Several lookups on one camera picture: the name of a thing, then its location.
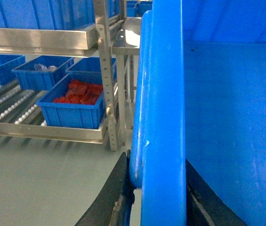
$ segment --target metal frame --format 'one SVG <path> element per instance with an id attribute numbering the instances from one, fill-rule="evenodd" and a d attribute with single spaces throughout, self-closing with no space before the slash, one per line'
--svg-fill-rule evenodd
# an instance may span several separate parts
<path id="1" fill-rule="evenodd" d="M 99 128 L 74 129 L 46 126 L 40 108 L 35 106 L 36 98 L 42 93 L 21 91 L 17 83 L 12 82 L 0 88 L 0 135 L 97 144 L 105 143 L 109 137 L 111 150 L 118 149 L 117 137 L 120 132 L 120 122 L 117 121 L 119 114 L 116 109 L 119 89 L 118 83 L 113 82 L 111 39 L 116 37 L 126 18 L 126 2 L 120 0 L 120 14 L 112 18 L 108 17 L 107 0 L 93 0 L 93 2 L 96 24 L 83 30 L 0 28 L 0 53 L 90 57 L 99 50 L 106 102 L 106 114 Z M 23 99 L 25 95 L 31 95 L 33 101 L 28 101 L 28 97 Z M 26 116 L 17 121 L 21 115 Z"/>
<path id="2" fill-rule="evenodd" d="M 128 97 L 130 97 L 131 105 L 134 102 L 134 56 L 139 55 L 140 39 L 137 36 L 140 36 L 140 30 L 141 18 L 127 18 L 113 45 L 117 63 L 121 142 L 123 145 L 126 144 L 126 130 L 133 129 L 132 126 L 127 127 L 126 125 L 125 112 Z"/>

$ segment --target blue crate rim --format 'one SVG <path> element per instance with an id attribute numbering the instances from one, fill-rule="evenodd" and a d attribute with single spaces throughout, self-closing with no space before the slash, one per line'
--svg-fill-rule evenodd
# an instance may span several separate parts
<path id="1" fill-rule="evenodd" d="M 10 55 L 7 55 L 7 54 L 0 54 L 0 56 L 19 56 L 19 57 L 13 59 L 13 60 L 10 60 L 10 61 L 8 61 L 8 62 L 6 62 L 6 63 L 4 63 L 4 64 L 1 64 L 0 67 L 4 66 L 4 65 L 6 65 L 6 64 L 8 64 L 8 63 L 10 63 L 10 62 L 13 62 L 13 61 L 15 61 L 15 60 L 18 60 L 18 59 L 20 59 L 20 58 L 22 58 L 22 57 L 25 57 L 25 55 L 13 55 L 13 54 L 10 54 Z"/>
<path id="2" fill-rule="evenodd" d="M 139 5 L 152 5 L 153 2 L 152 1 L 140 1 Z"/>
<path id="3" fill-rule="evenodd" d="M 44 96 L 42 96 L 38 101 L 37 105 L 40 107 L 58 107 L 58 108 L 75 108 L 75 109 L 97 109 L 100 105 L 100 102 L 104 98 L 104 92 L 102 92 L 96 101 L 96 104 L 94 105 L 82 105 L 82 104 L 60 104 L 60 103 L 52 103 L 52 102 L 43 102 L 43 99 L 49 95 L 50 92 L 52 92 L 57 86 L 59 86 L 64 80 L 66 80 L 70 76 L 70 74 L 67 74 L 65 77 L 63 77 L 48 93 L 46 93 Z"/>
<path id="4" fill-rule="evenodd" d="M 129 9 L 129 8 L 137 8 L 137 4 L 128 4 L 127 5 L 127 8 Z"/>
<path id="5" fill-rule="evenodd" d="M 28 62 L 26 62 L 25 64 L 22 64 L 14 69 L 12 69 L 11 71 L 14 72 L 14 71 L 17 71 L 17 72 L 26 72 L 26 73 L 40 73 L 40 74 L 49 74 L 49 73 L 55 73 L 58 69 L 60 69 L 62 66 L 64 66 L 65 64 L 69 63 L 71 60 L 74 59 L 74 57 L 71 57 L 69 60 L 65 61 L 62 65 L 60 65 L 54 72 L 39 72 L 39 71 L 28 71 L 28 70 L 20 70 L 19 68 L 20 67 L 23 67 L 24 65 L 27 65 L 29 64 L 31 61 L 34 61 L 40 57 L 48 57 L 48 56 L 38 56 L 37 58 L 33 59 L 33 60 L 30 60 Z"/>

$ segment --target blue bin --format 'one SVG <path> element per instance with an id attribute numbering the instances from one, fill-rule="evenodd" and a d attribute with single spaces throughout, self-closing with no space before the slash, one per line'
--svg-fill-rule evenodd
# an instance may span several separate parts
<path id="1" fill-rule="evenodd" d="M 113 78 L 114 80 L 117 78 L 117 70 L 116 70 L 116 59 L 112 58 L 112 68 L 113 68 Z M 89 57 L 89 58 L 83 58 L 76 64 L 72 65 L 66 70 L 66 73 L 68 74 L 82 74 L 86 76 L 90 76 L 90 83 L 92 82 L 92 79 L 94 80 L 94 83 L 97 84 L 97 80 L 100 79 L 100 82 L 102 83 L 101 78 L 101 69 L 100 69 L 100 60 L 98 57 Z"/>
<path id="2" fill-rule="evenodd" d="M 12 69 L 25 63 L 25 56 L 0 55 L 0 85 L 6 85 L 16 79 Z"/>
<path id="3" fill-rule="evenodd" d="M 138 3 L 138 1 L 127 1 L 127 5 L 128 4 L 134 4 L 134 5 L 136 5 Z"/>
<path id="4" fill-rule="evenodd" d="M 71 79 L 102 84 L 99 74 L 68 74 L 59 81 L 50 92 L 43 96 L 37 105 L 41 107 L 47 125 L 58 127 L 97 129 L 105 112 L 104 93 L 95 105 L 59 104 L 53 103 L 55 98 L 65 96 Z"/>
<path id="5" fill-rule="evenodd" d="M 116 2 L 108 2 L 112 17 Z M 74 30 L 94 21 L 92 0 L 0 0 L 0 28 Z"/>
<path id="6" fill-rule="evenodd" d="M 46 67 L 54 65 L 57 70 L 55 72 L 38 72 L 34 69 L 35 64 L 42 64 Z M 16 75 L 21 89 L 50 90 L 65 76 L 65 70 L 73 64 L 72 57 L 40 56 L 15 68 L 12 72 Z"/>
<path id="7" fill-rule="evenodd" d="M 116 15 L 119 14 L 119 11 L 120 11 L 120 0 L 116 0 L 116 3 L 115 3 L 115 12 L 116 12 Z"/>
<path id="8" fill-rule="evenodd" d="M 137 4 L 127 4 L 127 16 L 128 17 L 137 16 Z"/>
<path id="9" fill-rule="evenodd" d="M 138 13 L 143 15 L 146 11 L 152 10 L 153 2 L 152 1 L 142 1 L 138 5 Z"/>

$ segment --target blue crate wall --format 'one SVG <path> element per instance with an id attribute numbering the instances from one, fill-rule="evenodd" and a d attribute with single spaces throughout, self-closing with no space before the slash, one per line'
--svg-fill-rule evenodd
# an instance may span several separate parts
<path id="1" fill-rule="evenodd" d="M 127 4 L 127 16 L 128 17 L 137 16 L 137 4 Z"/>
<path id="2" fill-rule="evenodd" d="M 116 0 L 108 0 L 109 17 Z M 74 30 L 95 22 L 92 0 L 0 0 L 0 28 Z"/>
<path id="3" fill-rule="evenodd" d="M 113 79 L 117 78 L 116 58 L 112 58 Z M 69 74 L 82 74 L 89 76 L 97 84 L 98 79 L 102 83 L 100 59 L 98 57 L 83 58 L 66 70 Z"/>
<path id="4" fill-rule="evenodd" d="M 266 45 L 185 43 L 186 158 L 249 226 L 266 226 Z"/>
<path id="5" fill-rule="evenodd" d="M 46 67 L 53 65 L 57 69 L 54 72 L 39 72 L 35 71 L 35 64 L 42 64 Z M 16 75 L 21 89 L 50 90 L 65 76 L 66 69 L 73 64 L 73 57 L 39 56 L 34 60 L 14 68 L 12 72 Z"/>
<path id="6" fill-rule="evenodd" d="M 183 0 L 184 39 L 266 43 L 266 0 Z"/>
<path id="7" fill-rule="evenodd" d="M 6 85 L 16 79 L 11 70 L 24 62 L 25 56 L 0 55 L 0 85 Z"/>

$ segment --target perforated metal post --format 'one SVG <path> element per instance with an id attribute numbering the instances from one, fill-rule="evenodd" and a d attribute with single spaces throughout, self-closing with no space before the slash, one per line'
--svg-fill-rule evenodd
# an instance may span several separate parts
<path id="1" fill-rule="evenodd" d="M 112 70 L 112 51 L 109 30 L 107 0 L 93 0 L 95 23 L 98 31 L 98 52 L 105 92 L 105 105 L 108 117 L 108 132 L 111 150 L 117 150 L 117 121 L 115 118 L 114 82 Z"/>
<path id="2" fill-rule="evenodd" d="M 134 56 L 129 56 L 129 96 L 134 102 Z"/>
<path id="3" fill-rule="evenodd" d="M 126 144 L 127 134 L 125 128 L 125 65 L 124 65 L 124 55 L 116 55 L 116 64 L 117 64 L 117 77 L 118 81 L 118 98 L 119 98 L 119 121 L 120 121 L 120 130 L 121 130 L 121 142 L 122 145 Z"/>

